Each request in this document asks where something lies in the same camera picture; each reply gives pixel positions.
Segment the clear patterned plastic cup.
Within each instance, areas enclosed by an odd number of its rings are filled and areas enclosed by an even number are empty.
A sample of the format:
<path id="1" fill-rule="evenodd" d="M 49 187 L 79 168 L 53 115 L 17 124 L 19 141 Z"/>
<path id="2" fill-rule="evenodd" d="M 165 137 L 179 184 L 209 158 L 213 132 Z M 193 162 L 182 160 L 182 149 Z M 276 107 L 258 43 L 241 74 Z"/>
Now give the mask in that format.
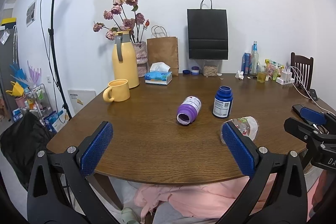
<path id="1" fill-rule="evenodd" d="M 232 122 L 235 125 L 235 127 L 242 133 L 243 136 L 247 136 L 252 141 L 255 141 L 259 129 L 259 124 L 254 117 L 247 116 L 247 117 L 229 119 L 222 124 L 220 139 L 223 145 L 226 145 L 226 143 L 224 141 L 222 129 L 224 129 L 224 125 L 227 124 L 228 122 Z"/>

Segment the blue pill bottle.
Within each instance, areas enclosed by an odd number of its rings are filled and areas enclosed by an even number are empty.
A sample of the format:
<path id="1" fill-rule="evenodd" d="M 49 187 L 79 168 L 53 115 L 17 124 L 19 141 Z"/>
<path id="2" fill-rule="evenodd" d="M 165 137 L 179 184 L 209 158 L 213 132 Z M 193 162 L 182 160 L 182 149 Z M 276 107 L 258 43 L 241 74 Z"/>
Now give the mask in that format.
<path id="1" fill-rule="evenodd" d="M 228 86 L 221 86 L 214 98 L 213 115 L 217 118 L 228 118 L 233 102 L 232 89 Z"/>

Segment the black paper bag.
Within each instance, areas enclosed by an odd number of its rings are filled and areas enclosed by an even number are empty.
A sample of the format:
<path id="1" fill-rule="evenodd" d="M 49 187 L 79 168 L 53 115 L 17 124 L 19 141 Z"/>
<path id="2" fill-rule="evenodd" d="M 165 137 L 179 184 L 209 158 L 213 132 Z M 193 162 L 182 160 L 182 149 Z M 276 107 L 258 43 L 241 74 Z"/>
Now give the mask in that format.
<path id="1" fill-rule="evenodd" d="M 228 59 L 227 11 L 203 8 L 187 10 L 189 58 L 194 60 Z"/>

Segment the small purple white jar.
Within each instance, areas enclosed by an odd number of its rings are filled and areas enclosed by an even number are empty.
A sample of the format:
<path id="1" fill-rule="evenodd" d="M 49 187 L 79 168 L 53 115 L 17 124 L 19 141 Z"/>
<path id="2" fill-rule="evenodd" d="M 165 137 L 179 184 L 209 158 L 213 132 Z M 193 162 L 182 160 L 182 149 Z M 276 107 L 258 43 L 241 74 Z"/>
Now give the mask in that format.
<path id="1" fill-rule="evenodd" d="M 193 66 L 193 67 L 191 67 L 190 72 L 191 72 L 192 75 L 199 75 L 200 69 L 199 69 L 198 66 Z"/>

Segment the purple pill bottle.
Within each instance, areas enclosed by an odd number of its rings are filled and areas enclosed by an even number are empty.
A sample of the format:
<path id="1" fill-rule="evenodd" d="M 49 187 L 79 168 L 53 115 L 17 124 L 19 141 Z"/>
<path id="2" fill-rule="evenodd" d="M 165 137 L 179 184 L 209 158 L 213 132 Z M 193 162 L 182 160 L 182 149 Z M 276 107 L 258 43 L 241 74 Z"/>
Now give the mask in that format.
<path id="1" fill-rule="evenodd" d="M 202 107 L 202 103 L 198 97 L 188 96 L 178 107 L 177 121 L 182 125 L 189 125 L 197 118 Z"/>

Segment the black bag on floor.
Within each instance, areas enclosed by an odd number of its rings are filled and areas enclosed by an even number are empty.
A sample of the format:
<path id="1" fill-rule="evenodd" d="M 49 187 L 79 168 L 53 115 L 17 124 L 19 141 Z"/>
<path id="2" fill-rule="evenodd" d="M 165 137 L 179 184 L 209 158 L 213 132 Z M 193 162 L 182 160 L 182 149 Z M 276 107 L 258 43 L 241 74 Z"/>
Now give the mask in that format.
<path id="1" fill-rule="evenodd" d="M 54 135 L 32 113 L 26 113 L 2 133 L 1 151 L 23 188 L 29 187 L 37 153 L 47 149 L 47 144 Z"/>

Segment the black smartphone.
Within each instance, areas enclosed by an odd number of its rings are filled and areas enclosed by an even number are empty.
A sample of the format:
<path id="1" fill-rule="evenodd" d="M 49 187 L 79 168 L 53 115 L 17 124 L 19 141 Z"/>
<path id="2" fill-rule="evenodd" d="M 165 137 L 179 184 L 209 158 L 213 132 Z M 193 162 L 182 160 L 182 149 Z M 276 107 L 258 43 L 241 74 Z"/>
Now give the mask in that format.
<path id="1" fill-rule="evenodd" d="M 293 105 L 293 106 L 292 106 L 292 110 L 293 110 L 298 116 L 301 115 L 301 114 L 300 114 L 300 111 L 301 111 L 302 108 L 303 108 L 303 106 L 300 105 L 300 104 L 296 104 L 296 105 Z"/>

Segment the white board against wall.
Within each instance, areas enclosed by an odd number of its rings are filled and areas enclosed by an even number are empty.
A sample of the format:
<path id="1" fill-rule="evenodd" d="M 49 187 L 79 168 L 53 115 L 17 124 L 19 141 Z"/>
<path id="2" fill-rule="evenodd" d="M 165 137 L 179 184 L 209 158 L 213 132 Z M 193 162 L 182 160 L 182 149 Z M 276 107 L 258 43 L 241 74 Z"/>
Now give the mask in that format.
<path id="1" fill-rule="evenodd" d="M 68 90 L 70 102 L 74 113 L 77 114 L 83 109 L 89 102 L 96 97 L 94 90 Z"/>

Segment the clear jar with grains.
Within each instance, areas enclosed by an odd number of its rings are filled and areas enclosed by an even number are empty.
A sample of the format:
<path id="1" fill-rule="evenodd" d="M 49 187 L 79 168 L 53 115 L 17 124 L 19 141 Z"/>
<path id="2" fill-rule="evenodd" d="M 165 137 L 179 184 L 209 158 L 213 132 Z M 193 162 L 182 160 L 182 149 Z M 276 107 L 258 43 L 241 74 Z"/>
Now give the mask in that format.
<path id="1" fill-rule="evenodd" d="M 203 62 L 202 74 L 205 77 L 216 77 L 218 74 L 218 60 L 205 60 Z"/>

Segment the yellow ceramic mug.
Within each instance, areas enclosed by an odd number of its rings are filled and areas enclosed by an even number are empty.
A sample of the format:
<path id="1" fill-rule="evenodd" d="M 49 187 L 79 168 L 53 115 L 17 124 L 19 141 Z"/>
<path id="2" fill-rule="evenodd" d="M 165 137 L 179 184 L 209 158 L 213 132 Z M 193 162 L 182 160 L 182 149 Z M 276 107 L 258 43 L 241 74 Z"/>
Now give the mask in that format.
<path id="1" fill-rule="evenodd" d="M 109 82 L 102 96 L 105 102 L 123 102 L 128 100 L 130 98 L 129 81 L 116 79 Z"/>

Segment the dark wooden chair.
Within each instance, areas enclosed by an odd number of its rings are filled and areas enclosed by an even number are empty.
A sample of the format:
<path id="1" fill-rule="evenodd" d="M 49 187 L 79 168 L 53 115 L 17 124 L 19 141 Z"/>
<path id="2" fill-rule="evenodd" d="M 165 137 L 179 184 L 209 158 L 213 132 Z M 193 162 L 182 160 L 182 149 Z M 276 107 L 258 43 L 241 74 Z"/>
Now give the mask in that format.
<path id="1" fill-rule="evenodd" d="M 309 90 L 311 88 L 313 75 L 313 57 L 296 55 L 294 52 L 290 55 L 290 66 L 293 72 L 294 83 L 297 87 Z"/>

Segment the blue bottle cap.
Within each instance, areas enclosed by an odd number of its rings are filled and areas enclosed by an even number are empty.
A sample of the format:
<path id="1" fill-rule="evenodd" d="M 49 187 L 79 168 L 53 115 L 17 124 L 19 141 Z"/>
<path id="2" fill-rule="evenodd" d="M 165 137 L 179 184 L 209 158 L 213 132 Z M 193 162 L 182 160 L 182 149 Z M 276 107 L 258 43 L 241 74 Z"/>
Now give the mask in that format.
<path id="1" fill-rule="evenodd" d="M 186 70 L 183 70 L 182 73 L 183 73 L 184 75 L 189 75 L 191 72 L 190 72 L 189 70 L 186 69 Z"/>

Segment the crumpled white tissue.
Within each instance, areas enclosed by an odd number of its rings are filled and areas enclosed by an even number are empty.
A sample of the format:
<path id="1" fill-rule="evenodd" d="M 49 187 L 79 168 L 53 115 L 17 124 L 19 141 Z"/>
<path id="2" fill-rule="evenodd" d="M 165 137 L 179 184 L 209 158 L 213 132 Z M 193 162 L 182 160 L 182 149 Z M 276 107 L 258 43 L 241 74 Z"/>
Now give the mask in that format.
<path id="1" fill-rule="evenodd" d="M 235 78 L 236 78 L 236 79 L 239 79 L 239 80 L 244 80 L 244 72 L 242 72 L 242 71 L 237 71 L 237 72 L 236 72 L 236 75 L 235 75 Z"/>

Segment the snack packets pile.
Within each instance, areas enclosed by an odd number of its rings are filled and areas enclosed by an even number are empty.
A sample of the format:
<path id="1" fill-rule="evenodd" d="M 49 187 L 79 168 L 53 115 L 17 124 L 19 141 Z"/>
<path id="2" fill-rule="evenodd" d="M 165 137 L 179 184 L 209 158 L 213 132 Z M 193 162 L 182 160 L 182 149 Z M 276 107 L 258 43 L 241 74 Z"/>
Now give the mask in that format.
<path id="1" fill-rule="evenodd" d="M 265 65 L 267 75 L 274 81 L 281 76 L 281 72 L 285 68 L 284 65 L 270 59 L 265 59 Z"/>

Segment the blue drink can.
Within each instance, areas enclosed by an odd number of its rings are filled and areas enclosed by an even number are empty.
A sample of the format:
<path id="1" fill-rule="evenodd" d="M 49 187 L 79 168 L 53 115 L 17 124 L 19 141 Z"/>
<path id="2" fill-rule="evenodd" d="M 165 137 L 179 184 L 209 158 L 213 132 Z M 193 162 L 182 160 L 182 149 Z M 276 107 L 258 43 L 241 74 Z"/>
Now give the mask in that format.
<path id="1" fill-rule="evenodd" d="M 250 73 L 250 69 L 251 69 L 251 54 L 244 53 L 241 61 L 241 71 L 243 72 L 243 75 L 248 75 Z"/>

